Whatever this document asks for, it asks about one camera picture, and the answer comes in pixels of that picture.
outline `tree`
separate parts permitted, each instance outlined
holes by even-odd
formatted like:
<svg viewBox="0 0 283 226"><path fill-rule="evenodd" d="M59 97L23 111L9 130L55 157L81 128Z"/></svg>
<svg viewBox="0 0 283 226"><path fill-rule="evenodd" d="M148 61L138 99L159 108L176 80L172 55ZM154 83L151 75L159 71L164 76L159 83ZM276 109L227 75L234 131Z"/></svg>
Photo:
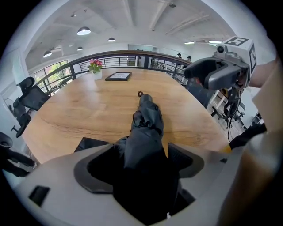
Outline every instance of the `tree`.
<svg viewBox="0 0 283 226"><path fill-rule="evenodd" d="M56 69L59 68L59 67L60 67L60 63L53 64L53 65L51 66L51 68L48 70L48 74L50 74L51 72L53 72L54 70L56 70ZM57 73L55 73L54 75L50 76L50 77L48 78L48 81L49 81L49 83L52 83L52 82L55 82L56 80L61 79L61 78L63 78L63 77L64 77L63 72L60 71L60 72L57 72ZM57 81L57 82L51 84L51 86L53 87L53 86L57 85L58 83L60 83L61 81L62 81L62 80L59 80L59 81Z"/></svg>

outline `black cable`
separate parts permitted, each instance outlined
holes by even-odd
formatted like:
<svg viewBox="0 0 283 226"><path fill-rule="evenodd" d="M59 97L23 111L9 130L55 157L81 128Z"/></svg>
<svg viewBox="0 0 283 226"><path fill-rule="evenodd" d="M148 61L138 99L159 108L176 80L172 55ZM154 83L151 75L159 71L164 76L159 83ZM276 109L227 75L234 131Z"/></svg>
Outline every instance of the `black cable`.
<svg viewBox="0 0 283 226"><path fill-rule="evenodd" d="M233 116L230 118L229 128L228 128L228 135L227 135L229 142L230 142L230 139L229 139L229 131L230 131L230 128L231 128L232 119L234 118L236 112L238 111L239 105L240 105L240 101L237 102L237 108L236 108L236 110L235 110Z"/></svg>

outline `window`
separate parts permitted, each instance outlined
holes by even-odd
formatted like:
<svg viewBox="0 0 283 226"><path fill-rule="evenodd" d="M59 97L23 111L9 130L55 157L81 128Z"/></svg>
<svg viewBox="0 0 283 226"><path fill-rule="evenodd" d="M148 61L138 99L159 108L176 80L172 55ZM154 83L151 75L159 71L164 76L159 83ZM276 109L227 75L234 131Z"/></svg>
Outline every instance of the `window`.
<svg viewBox="0 0 283 226"><path fill-rule="evenodd" d="M67 60L62 61L62 62L58 62L56 64L50 65L50 66L36 72L34 74L36 81L39 82L43 77L50 74L51 72L53 72L54 70L63 66L66 63L68 63ZM49 78L45 79L38 86L40 88L47 86L47 88L43 88L42 91L48 92L48 91L52 90L52 93L54 94L55 91L59 90L59 89L56 89L57 87L62 87L62 85L66 84L64 81L65 81L66 77L68 77L68 79L69 79L70 75L71 75L70 68L65 68L62 71L59 71L59 72L55 73L54 75L50 76Z"/></svg>

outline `picture frame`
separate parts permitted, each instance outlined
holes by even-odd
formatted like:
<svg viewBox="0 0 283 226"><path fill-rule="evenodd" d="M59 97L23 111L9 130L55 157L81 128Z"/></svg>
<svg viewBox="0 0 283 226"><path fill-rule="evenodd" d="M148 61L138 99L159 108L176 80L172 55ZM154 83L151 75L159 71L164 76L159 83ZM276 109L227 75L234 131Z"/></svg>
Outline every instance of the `picture frame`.
<svg viewBox="0 0 283 226"><path fill-rule="evenodd" d="M115 72L108 76L105 81L124 81L127 82L131 77L131 72Z"/></svg>

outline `white wall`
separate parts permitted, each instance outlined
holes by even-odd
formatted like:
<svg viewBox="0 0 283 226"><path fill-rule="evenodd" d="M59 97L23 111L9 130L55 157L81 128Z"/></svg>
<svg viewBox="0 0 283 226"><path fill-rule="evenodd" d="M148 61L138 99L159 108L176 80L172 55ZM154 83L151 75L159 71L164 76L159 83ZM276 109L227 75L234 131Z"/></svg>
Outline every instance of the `white wall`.
<svg viewBox="0 0 283 226"><path fill-rule="evenodd" d="M61 56L61 57L58 57L58 58L55 58L55 59L51 59L49 61L46 61L46 62L44 62L42 64L39 64L39 65L29 69L28 70L28 74L29 74L29 76L34 77L34 73L40 71L43 68L46 68L46 67L48 67L50 65L53 65L55 63L58 63L58 62L61 62L61 61L65 61L65 60L67 60L68 62L71 62L71 61L73 61L73 60L75 60L77 58L80 58L80 57L82 57L82 53L77 53L77 54L73 54L73 55L69 55L69 56Z"/></svg>
<svg viewBox="0 0 283 226"><path fill-rule="evenodd" d="M95 53L103 53L103 52L116 51L116 50L128 50L128 44L124 42L119 42L119 43L113 43L113 44L94 46L88 49L86 48L82 50L82 57L92 55Z"/></svg>
<svg viewBox="0 0 283 226"><path fill-rule="evenodd" d="M205 58L205 57L211 57L213 55L213 52L216 51L216 47L209 45L209 44L192 44L189 45L186 49L184 49L182 52L175 51L173 49L168 48L160 48L159 52L177 56L178 53L181 53L183 59L187 59L188 56L191 56L191 61L195 62L199 59Z"/></svg>
<svg viewBox="0 0 283 226"><path fill-rule="evenodd" d="M154 46L150 45L129 45L129 50L143 50L143 51L152 51Z"/></svg>
<svg viewBox="0 0 283 226"><path fill-rule="evenodd" d="M24 59L19 49L15 49L2 57L0 62L0 94L4 98L12 98L14 101L22 95L16 84L26 78L27 68L23 62Z"/></svg>
<svg viewBox="0 0 283 226"><path fill-rule="evenodd" d="M241 121L246 127L251 125L252 119L256 116L258 109L253 103L253 97L259 92L259 88L247 87L241 95L242 103L245 105L245 115L241 118Z"/></svg>

